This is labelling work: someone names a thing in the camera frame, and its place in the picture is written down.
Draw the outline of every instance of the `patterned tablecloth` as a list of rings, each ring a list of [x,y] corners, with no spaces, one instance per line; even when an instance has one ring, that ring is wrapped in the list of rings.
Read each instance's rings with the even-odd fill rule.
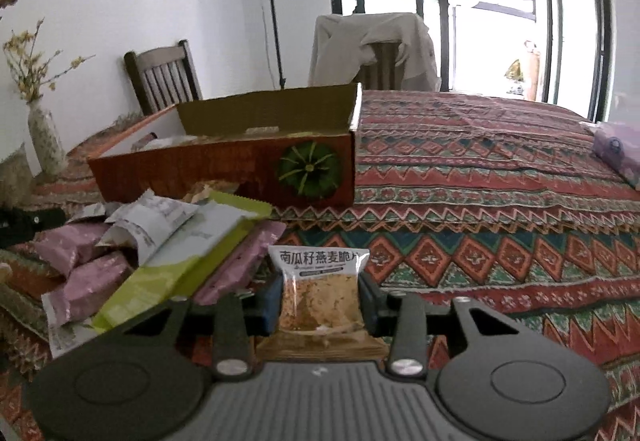
[[[284,244],[367,247],[388,289],[435,303],[480,299],[599,364],[612,407],[598,440],[636,439],[640,425],[640,194],[591,154],[568,110],[462,94],[366,92],[352,208],[280,208]],[[82,161],[31,204],[99,199]],[[0,251],[14,277],[0,286],[8,359],[30,379],[48,360],[39,296],[61,279],[29,244]],[[447,360],[443,339],[430,363]],[[0,376],[0,408],[23,439],[39,433],[23,386]]]

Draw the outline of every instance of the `white cloth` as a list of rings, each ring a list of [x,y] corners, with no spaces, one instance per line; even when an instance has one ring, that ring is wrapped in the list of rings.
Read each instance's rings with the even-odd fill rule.
[[[316,19],[309,85],[350,83],[372,65],[370,44],[399,42],[396,67],[404,64],[403,90],[440,90],[429,28],[415,13],[322,15]]]

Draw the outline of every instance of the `silver bolt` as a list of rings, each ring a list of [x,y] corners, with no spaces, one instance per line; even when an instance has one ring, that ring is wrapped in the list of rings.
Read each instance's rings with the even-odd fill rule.
[[[216,370],[225,376],[240,376],[249,371],[249,366],[245,361],[229,358],[228,360],[219,361],[216,364]]]
[[[391,362],[391,370],[399,376],[415,376],[423,370],[422,364],[413,358],[400,358]]]

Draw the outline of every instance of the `pumpkin graphic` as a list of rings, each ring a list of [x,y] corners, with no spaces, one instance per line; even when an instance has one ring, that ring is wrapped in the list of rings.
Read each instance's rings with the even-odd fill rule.
[[[342,163],[331,147],[304,141],[284,151],[278,161],[278,181],[299,196],[326,199],[342,183]]]

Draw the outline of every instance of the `cardboard box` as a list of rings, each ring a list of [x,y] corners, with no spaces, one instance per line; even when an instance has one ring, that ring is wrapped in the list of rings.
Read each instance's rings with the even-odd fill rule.
[[[278,206],[350,206],[361,103],[358,84],[181,103],[116,136],[88,164],[106,201],[131,202],[147,188],[181,198],[197,181],[220,179]],[[151,132],[215,142],[131,152]]]

